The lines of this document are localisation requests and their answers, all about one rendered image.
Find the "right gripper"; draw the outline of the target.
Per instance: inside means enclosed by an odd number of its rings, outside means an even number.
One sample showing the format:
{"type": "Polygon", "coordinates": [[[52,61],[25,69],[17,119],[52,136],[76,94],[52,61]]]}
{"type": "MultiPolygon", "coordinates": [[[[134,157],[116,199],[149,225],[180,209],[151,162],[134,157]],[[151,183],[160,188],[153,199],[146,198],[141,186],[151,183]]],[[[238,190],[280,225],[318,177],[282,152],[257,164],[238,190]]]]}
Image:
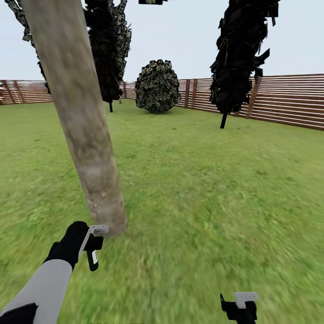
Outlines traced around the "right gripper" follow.
{"type": "MultiPolygon", "coordinates": [[[[246,308],[240,309],[235,302],[221,300],[222,310],[227,313],[229,320],[236,320],[238,324],[244,319],[257,320],[256,306],[253,302],[245,302],[246,308]]],[[[254,321],[255,322],[255,321],[254,321]]]]}

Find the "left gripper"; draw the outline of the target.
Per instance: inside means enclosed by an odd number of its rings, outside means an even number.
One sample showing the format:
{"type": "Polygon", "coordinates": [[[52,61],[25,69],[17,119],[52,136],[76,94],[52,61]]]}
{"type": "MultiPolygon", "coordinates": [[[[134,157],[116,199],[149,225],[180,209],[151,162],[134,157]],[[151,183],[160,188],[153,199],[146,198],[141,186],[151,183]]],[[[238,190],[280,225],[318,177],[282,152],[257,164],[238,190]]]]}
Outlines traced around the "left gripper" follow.
{"type": "Polygon", "coordinates": [[[104,239],[105,237],[103,236],[93,236],[90,244],[86,246],[83,250],[84,251],[101,250],[104,239]]]}

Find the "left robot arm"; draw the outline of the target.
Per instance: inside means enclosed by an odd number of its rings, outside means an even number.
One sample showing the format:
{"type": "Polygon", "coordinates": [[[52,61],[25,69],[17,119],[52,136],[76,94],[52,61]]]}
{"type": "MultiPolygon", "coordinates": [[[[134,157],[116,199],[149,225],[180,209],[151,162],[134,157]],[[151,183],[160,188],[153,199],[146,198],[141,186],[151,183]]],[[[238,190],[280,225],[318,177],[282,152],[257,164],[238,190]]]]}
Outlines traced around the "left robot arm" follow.
{"type": "Polygon", "coordinates": [[[56,324],[65,291],[83,251],[101,250],[106,225],[73,223],[51,247],[40,268],[6,307],[0,324],[56,324]]]}

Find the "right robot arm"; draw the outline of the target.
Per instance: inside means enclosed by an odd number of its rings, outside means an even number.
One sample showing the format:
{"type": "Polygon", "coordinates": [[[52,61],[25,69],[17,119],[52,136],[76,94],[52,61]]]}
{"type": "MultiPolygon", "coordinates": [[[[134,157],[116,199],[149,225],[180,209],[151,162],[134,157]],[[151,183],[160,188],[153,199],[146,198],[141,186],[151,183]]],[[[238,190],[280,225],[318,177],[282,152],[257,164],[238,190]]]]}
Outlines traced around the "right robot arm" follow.
{"type": "Polygon", "coordinates": [[[235,292],[236,302],[221,300],[222,310],[227,313],[229,320],[236,320],[238,324],[256,324],[256,292],[235,292]]]}

